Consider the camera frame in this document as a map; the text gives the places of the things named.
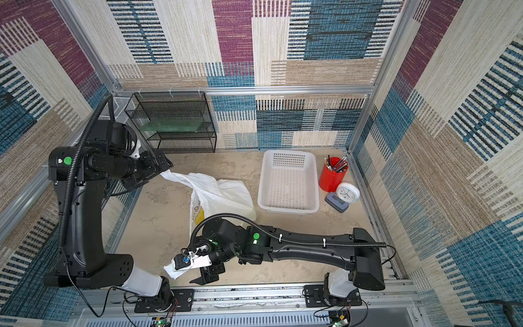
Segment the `white plastic bag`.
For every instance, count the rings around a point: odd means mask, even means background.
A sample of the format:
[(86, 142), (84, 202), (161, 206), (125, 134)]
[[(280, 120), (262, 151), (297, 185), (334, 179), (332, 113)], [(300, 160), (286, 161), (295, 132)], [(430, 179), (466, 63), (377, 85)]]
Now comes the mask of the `white plastic bag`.
[(191, 228), (220, 213), (240, 215), (252, 221), (257, 219), (252, 197), (242, 181), (216, 180), (206, 174), (181, 174), (170, 170), (161, 173), (161, 176), (193, 189), (189, 214)]

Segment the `white perforated plastic basket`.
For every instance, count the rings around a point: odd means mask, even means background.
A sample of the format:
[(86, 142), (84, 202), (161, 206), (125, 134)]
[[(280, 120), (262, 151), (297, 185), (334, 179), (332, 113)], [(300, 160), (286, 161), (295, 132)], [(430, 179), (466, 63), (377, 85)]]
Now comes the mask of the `white perforated plastic basket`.
[(266, 151), (257, 203), (271, 213), (316, 213), (320, 208), (316, 157), (304, 151)]

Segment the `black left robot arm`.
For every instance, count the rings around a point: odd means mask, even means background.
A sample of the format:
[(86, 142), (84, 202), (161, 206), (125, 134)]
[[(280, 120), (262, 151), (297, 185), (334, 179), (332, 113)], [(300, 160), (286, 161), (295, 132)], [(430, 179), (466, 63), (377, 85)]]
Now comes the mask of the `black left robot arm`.
[(129, 254), (106, 253), (102, 202), (109, 181), (121, 181), (133, 191), (169, 170), (172, 162), (159, 149), (141, 151), (132, 128), (99, 120), (86, 126), (76, 145), (53, 150), (48, 167), (59, 201), (59, 255), (44, 277), (45, 286), (115, 287), (134, 293), (149, 309), (170, 309), (174, 296), (165, 277), (138, 268)]

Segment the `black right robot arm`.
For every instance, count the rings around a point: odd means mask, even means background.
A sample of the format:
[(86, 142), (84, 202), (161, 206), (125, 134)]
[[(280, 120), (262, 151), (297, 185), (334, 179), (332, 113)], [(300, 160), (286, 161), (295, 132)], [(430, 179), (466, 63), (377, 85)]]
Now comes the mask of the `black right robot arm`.
[(239, 264), (282, 260), (316, 262), (340, 268), (358, 289), (385, 290), (380, 250), (386, 246), (363, 228), (334, 236), (299, 234), (232, 213), (212, 215), (190, 236), (189, 249), (208, 256), (212, 267), (238, 258)]

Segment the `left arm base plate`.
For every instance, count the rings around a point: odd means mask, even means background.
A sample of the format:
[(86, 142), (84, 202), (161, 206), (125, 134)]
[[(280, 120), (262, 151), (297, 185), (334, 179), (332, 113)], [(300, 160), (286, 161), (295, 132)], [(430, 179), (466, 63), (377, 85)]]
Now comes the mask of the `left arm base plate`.
[(134, 313), (190, 312), (195, 290), (190, 288), (171, 289), (168, 295), (139, 297)]

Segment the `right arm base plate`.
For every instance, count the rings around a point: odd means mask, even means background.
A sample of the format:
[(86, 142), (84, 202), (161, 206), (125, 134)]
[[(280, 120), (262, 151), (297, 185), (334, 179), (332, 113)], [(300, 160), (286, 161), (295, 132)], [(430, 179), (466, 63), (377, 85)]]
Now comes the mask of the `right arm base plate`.
[(308, 308), (345, 307), (349, 305), (351, 307), (357, 307), (363, 304), (358, 289), (351, 291), (348, 296), (342, 298), (330, 294), (326, 286), (309, 284), (303, 287), (302, 295), (305, 297)]

